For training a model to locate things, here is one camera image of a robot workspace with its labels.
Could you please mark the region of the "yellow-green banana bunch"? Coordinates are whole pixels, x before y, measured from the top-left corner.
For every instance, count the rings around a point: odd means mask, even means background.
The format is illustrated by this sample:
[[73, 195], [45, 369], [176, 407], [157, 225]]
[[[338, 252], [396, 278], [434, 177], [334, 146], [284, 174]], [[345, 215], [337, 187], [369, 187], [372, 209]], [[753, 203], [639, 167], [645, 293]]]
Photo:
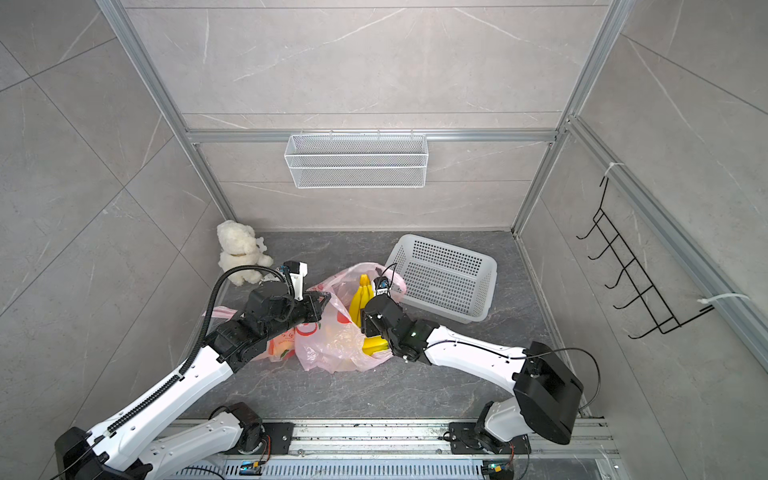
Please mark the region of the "yellow-green banana bunch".
[[359, 278], [358, 289], [348, 307], [350, 319], [358, 328], [362, 328], [362, 310], [374, 296], [375, 290], [369, 276], [362, 274]]

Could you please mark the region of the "plain pink plastic bag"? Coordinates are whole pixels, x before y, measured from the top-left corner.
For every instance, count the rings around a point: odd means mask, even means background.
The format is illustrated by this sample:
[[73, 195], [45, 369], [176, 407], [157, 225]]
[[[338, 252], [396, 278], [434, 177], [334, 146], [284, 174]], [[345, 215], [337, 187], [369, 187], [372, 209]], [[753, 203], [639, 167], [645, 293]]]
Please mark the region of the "plain pink plastic bag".
[[359, 278], [367, 274], [373, 280], [386, 275], [392, 287], [390, 294], [400, 301], [407, 292], [406, 282], [394, 266], [384, 267], [363, 262], [348, 267], [311, 287], [332, 295], [319, 323], [295, 328], [296, 356], [304, 370], [321, 369], [328, 373], [372, 370], [392, 357], [391, 349], [368, 356], [362, 352], [366, 336], [350, 319], [348, 307], [358, 289]]

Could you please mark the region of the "pink printed plastic bag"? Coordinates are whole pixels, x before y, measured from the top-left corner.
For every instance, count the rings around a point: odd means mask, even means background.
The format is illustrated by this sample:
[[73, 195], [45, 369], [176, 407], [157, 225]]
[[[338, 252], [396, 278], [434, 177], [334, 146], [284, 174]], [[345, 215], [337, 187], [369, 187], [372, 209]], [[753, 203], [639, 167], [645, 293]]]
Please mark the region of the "pink printed plastic bag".
[[[237, 311], [223, 305], [216, 306], [213, 309], [212, 320], [209, 331], [212, 332], [218, 325], [235, 317]], [[289, 329], [286, 332], [270, 339], [267, 342], [266, 350], [256, 357], [256, 360], [270, 360], [271, 362], [280, 362], [296, 356], [295, 350], [295, 330]]]

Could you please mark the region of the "white plastic basket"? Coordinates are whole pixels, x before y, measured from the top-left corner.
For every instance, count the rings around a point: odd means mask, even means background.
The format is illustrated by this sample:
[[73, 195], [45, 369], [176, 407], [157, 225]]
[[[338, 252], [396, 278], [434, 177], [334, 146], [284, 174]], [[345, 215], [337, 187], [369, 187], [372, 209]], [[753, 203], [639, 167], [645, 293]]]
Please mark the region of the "white plastic basket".
[[497, 280], [492, 257], [426, 237], [402, 236], [387, 263], [405, 282], [402, 302], [460, 323], [487, 318]]

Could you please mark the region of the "bright yellow banana bunch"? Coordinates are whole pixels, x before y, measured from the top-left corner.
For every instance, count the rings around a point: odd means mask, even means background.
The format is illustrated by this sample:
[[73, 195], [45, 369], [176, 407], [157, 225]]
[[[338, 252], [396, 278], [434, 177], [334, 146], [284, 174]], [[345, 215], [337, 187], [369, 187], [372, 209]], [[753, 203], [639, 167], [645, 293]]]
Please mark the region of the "bright yellow banana bunch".
[[382, 336], [366, 337], [363, 340], [362, 352], [368, 356], [389, 350], [389, 343]]

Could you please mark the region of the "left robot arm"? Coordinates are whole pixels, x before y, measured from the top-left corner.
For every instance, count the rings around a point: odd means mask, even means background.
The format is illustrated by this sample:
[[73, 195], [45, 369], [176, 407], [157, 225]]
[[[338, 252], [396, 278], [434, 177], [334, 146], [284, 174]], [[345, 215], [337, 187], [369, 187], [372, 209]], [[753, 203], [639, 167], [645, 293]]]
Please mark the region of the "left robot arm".
[[257, 447], [258, 416], [243, 404], [176, 435], [161, 433], [208, 391], [267, 350], [275, 337], [321, 320], [331, 294], [266, 282], [214, 330], [204, 328], [185, 362], [117, 414], [55, 442], [61, 479], [164, 479], [210, 455]]

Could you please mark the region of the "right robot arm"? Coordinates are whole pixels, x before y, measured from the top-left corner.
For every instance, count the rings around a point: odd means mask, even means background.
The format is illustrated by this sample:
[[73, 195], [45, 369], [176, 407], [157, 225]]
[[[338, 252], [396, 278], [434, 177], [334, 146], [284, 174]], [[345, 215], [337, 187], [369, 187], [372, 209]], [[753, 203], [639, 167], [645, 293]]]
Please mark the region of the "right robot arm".
[[409, 318], [388, 295], [366, 304], [361, 326], [365, 335], [386, 340], [396, 357], [453, 368], [511, 394], [483, 407], [470, 434], [472, 449], [500, 453], [511, 440], [531, 433], [558, 445], [570, 443], [584, 387], [547, 345], [507, 347], [473, 339]]

